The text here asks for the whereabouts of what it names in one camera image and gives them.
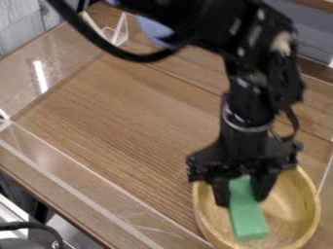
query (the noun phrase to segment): wooden bowl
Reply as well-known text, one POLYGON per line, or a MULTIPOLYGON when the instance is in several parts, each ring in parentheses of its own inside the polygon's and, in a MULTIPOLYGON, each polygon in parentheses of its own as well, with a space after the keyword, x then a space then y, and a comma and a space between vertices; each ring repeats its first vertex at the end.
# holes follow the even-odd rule
POLYGON ((267 239, 240 242, 235 238, 228 209, 215 204, 211 185, 196 183, 193 197, 197 222, 216 249, 298 249, 314 236, 320 220, 320 201, 315 184, 300 167, 281 173, 263 203, 271 229, 267 239))

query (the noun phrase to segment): metal screw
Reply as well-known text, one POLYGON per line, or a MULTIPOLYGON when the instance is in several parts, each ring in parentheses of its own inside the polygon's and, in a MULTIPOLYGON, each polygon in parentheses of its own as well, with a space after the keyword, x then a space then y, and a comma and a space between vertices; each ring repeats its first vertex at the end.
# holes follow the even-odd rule
POLYGON ((244 57, 244 56, 245 56, 245 49, 244 49, 243 47, 239 48, 237 53, 239 53, 239 55, 240 55, 241 57, 244 57))
POLYGON ((265 11, 260 10, 257 16, 260 20, 265 20, 265 11))
POLYGON ((61 244, 59 244, 58 241, 55 241, 55 242, 53 243, 53 248, 54 248, 54 249, 59 249, 59 248, 61 248, 61 244))

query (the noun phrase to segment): bowl rim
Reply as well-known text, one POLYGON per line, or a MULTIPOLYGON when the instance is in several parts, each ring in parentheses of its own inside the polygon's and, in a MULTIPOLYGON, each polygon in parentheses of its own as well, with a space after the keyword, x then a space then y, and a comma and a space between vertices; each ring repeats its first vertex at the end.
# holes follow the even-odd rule
MULTIPOLYGON (((299 238, 291 245, 285 246, 281 249, 298 249, 298 248, 303 248, 308 244, 308 242, 310 242, 310 240, 314 237, 314 234, 316 232, 319 222, 320 222, 320 217, 322 217, 322 204, 320 204, 319 192, 318 192, 318 188, 315 186, 315 183, 314 183, 312 179, 310 178, 308 173, 306 172, 306 170, 300 166, 296 169, 290 169, 290 171, 291 170, 295 170, 298 173, 300 173, 302 177, 306 179, 307 183, 310 184, 310 191, 314 195, 315 215, 314 215, 310 230, 307 231, 304 236, 302 238, 299 238)), ((197 223, 200 225, 200 229, 203 231, 204 236, 207 238, 212 236, 215 238, 215 241, 219 241, 220 244, 224 244, 229 248, 247 249, 247 247, 244 245, 240 245, 236 242, 227 241, 227 240, 221 239, 221 236, 220 236, 217 230, 211 229, 212 226, 211 226, 209 220, 205 216, 205 212, 200 208, 201 201, 199 199, 199 192, 200 192, 201 183, 204 183, 204 182, 196 182, 193 184, 193 205, 195 205, 197 223)))

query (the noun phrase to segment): bamboo bowl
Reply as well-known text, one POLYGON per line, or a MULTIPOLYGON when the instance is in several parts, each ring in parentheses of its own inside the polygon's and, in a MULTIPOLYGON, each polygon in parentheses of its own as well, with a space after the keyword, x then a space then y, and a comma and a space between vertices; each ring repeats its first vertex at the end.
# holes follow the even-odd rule
POLYGON ((299 249, 314 236, 320 220, 320 200, 315 184, 300 167, 281 173, 263 203, 271 229, 267 239, 240 242, 235 238, 228 209, 215 204, 211 185, 196 183, 193 197, 197 222, 216 249, 299 249))

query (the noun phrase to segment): green block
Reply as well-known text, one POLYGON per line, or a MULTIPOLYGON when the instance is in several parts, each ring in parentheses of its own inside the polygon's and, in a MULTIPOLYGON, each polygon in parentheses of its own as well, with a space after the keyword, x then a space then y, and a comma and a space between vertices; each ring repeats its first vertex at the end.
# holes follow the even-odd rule
POLYGON ((256 201, 251 176, 243 176, 229 183, 229 215, 235 235, 240 241, 259 240, 269 235, 269 227, 261 204, 256 201))

